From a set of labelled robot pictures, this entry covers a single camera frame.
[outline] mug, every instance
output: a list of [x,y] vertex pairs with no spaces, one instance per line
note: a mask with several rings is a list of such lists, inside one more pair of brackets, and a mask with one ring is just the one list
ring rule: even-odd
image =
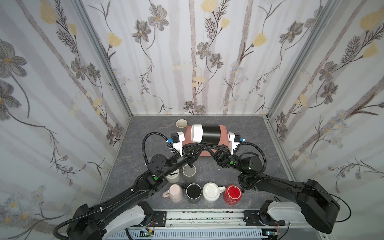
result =
[[229,185],[223,195],[224,201],[228,205],[235,205],[239,202],[242,196],[241,189],[236,185]]
[[196,204],[201,199],[201,187],[197,183],[191,183],[188,186],[184,184],[182,188],[185,190],[187,194],[188,202],[192,204]]
[[188,164],[182,169],[184,182],[187,184],[196,182],[196,167],[190,167]]
[[167,181],[170,183],[176,183],[180,180],[180,169],[177,169],[173,173],[169,174],[166,177]]
[[184,134],[187,133],[187,121],[185,119],[179,119],[176,121],[176,127],[178,128],[178,132],[183,132]]
[[207,202],[214,202],[225,191],[225,187],[219,187],[216,183],[209,182],[203,187],[203,197]]
[[163,197],[169,197],[172,202],[181,202],[183,199],[183,190],[177,184],[171,185],[169,190],[163,193]]

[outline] pink placemat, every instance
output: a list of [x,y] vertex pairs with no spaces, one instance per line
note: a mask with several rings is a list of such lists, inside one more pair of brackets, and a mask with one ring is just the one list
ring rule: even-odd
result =
[[[188,144],[188,143],[193,143],[191,141],[191,130],[192,130],[192,126],[187,126],[187,132],[185,134],[185,141],[183,141],[183,146]],[[229,147],[227,128],[223,125],[220,125],[220,131],[221,131],[221,136],[220,136],[220,142],[218,144],[219,145],[224,144],[227,147]],[[209,152],[203,151],[200,154],[200,156],[211,156],[211,155],[209,154]]]

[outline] pink mug handle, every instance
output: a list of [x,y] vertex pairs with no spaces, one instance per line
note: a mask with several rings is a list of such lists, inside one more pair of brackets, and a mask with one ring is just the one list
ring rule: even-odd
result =
[[169,197],[169,190],[167,190],[165,193],[163,193],[163,197]]

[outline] floral wallpaper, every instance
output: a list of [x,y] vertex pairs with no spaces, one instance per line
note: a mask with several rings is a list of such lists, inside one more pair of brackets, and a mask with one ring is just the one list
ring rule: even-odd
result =
[[[384,5],[340,1],[278,110],[269,116],[300,180],[352,208],[338,240],[382,238]],[[341,203],[338,220],[348,208]]]
[[0,2],[0,235],[96,204],[128,118],[71,2]]
[[324,0],[82,0],[134,114],[267,114]]

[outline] marble table surface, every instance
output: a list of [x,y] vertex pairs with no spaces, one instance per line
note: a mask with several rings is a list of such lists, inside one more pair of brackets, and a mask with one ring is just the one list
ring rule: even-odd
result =
[[[116,194],[130,187],[135,178],[146,171],[144,158],[141,151],[141,142],[143,137],[152,131],[160,132],[167,137],[176,132],[176,121],[185,119],[188,125],[192,124],[220,124],[227,127],[228,132],[235,132],[245,138],[247,142],[252,142],[263,150],[267,157],[267,167],[265,173],[275,177],[288,179],[283,169],[281,161],[277,155],[276,149],[272,143],[271,137],[265,126],[262,117],[231,117],[231,116],[138,116],[133,117],[125,138],[123,139],[120,152],[108,182],[106,183],[102,201],[106,201]],[[242,146],[238,153],[254,151],[251,146]],[[168,147],[160,136],[151,136],[146,142],[146,152],[149,159],[157,153],[165,156],[171,156]],[[238,185],[237,176],[239,172],[231,168],[220,168],[212,157],[200,157],[194,164],[197,168],[197,180],[201,187],[207,182],[214,182],[220,186],[231,184]],[[260,208],[265,200],[273,199],[273,194],[262,191],[246,190],[239,203],[235,206],[227,205],[220,195],[214,203],[207,203],[204,199],[198,204],[190,204],[186,196],[179,203],[173,203],[169,198],[163,198],[162,193],[169,189],[168,183],[160,192],[146,199],[153,209],[248,209]]]

